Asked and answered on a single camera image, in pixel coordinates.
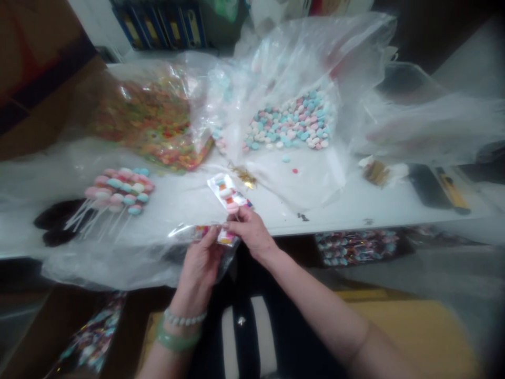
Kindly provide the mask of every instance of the box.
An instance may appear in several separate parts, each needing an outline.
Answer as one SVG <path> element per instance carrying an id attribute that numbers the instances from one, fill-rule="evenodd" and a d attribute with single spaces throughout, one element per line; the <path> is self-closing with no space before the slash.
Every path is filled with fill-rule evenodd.
<path id="1" fill-rule="evenodd" d="M 151 312 L 169 304 L 173 290 L 149 288 L 128 293 L 116 333 L 99 375 L 82 372 L 67 377 L 134 378 Z M 92 317 L 105 293 L 55 285 L 14 349 L 0 379 L 42 378 L 58 360 L 70 338 Z"/>

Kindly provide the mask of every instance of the candy pile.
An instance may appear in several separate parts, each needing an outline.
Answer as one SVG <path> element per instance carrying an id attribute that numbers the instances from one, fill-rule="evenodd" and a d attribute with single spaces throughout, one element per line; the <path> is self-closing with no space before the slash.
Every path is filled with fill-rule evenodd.
<path id="1" fill-rule="evenodd" d="M 189 104 L 179 77 L 160 77 L 141 85 L 108 74 L 104 81 L 88 124 L 93 135 L 132 148 L 174 172 L 184 173 L 200 164 L 212 140 L 198 141 L 201 149 L 195 149 Z"/>
<path id="2" fill-rule="evenodd" d="M 88 224 L 81 229 L 83 238 L 86 238 L 92 231 L 97 220 L 105 211 L 110 211 L 109 220 L 102 227 L 100 239 L 105 235 L 107 228 L 114 219 L 114 214 L 119 214 L 112 228 L 109 229 L 109 235 L 114 231 L 122 218 L 123 213 L 128 210 L 130 216 L 138 216 L 149 201 L 149 194 L 154 189 L 154 184 L 148 178 L 149 170 L 146 168 L 121 168 L 114 170 L 107 168 L 102 175 L 95 178 L 95 185 L 89 187 L 84 192 L 86 201 L 79 210 L 70 218 L 65 226 L 65 230 L 74 225 L 74 232 L 78 230 L 81 221 L 89 209 L 97 210 L 98 213 L 91 217 Z M 126 227 L 130 218 L 127 219 L 121 232 Z"/>
<path id="3" fill-rule="evenodd" d="M 72 338 L 67 349 L 45 377 L 59 377 L 80 367 L 99 373 L 117 329 L 127 292 L 113 292 L 104 308 L 96 313 Z"/>
<path id="4" fill-rule="evenodd" d="M 326 102 L 322 91 L 311 91 L 295 101 L 281 107 L 267 107 L 259 111 L 246 127 L 246 136 L 242 144 L 245 152 L 257 150 L 260 144 L 267 149 L 274 147 L 308 147 L 321 150 L 329 146 Z M 221 138 L 221 131 L 214 131 L 216 145 L 223 151 L 226 147 Z"/>
<path id="5" fill-rule="evenodd" d="M 392 258 L 398 254 L 398 239 L 392 230 L 316 234 L 324 264 L 341 267 Z"/>

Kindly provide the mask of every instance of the candy package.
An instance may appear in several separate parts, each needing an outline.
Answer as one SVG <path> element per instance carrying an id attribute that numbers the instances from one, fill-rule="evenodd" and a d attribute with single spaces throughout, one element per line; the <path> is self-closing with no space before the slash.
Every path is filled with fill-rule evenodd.
<path id="1" fill-rule="evenodd" d="M 194 170 L 212 144 L 210 131 L 189 116 L 202 101 L 205 72 L 183 58 L 114 66 L 80 85 L 69 124 L 171 171 Z"/>
<path id="2" fill-rule="evenodd" d="M 359 133 L 362 95 L 383 79 L 394 17 L 309 17 L 273 29 L 247 55 L 210 58 L 206 106 L 219 150 L 303 211 L 335 200 Z"/>

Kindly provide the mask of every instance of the jade bangle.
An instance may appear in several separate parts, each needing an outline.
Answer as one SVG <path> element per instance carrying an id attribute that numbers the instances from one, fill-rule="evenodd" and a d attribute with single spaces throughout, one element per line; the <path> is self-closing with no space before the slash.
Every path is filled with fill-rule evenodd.
<path id="1" fill-rule="evenodd" d="M 165 329 L 163 329 L 163 321 L 164 321 L 163 318 L 161 318 L 158 324 L 157 339 L 160 345 L 163 346 L 164 348 L 180 352 L 195 346 L 200 340 L 201 330 L 199 330 L 197 334 L 188 338 L 179 337 L 170 334 Z"/>

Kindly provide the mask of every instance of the colorful gummy candy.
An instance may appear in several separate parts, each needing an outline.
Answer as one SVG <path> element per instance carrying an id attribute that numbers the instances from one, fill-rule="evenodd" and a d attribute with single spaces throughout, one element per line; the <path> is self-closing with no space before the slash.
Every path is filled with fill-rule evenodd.
<path id="1" fill-rule="evenodd" d="M 88 124 L 92 134 L 129 147 L 173 172 L 190 171 L 201 163 L 213 141 L 194 141 L 178 73 L 162 73 L 147 84 L 119 81 L 108 73 L 103 81 L 103 93 L 95 99 Z"/>

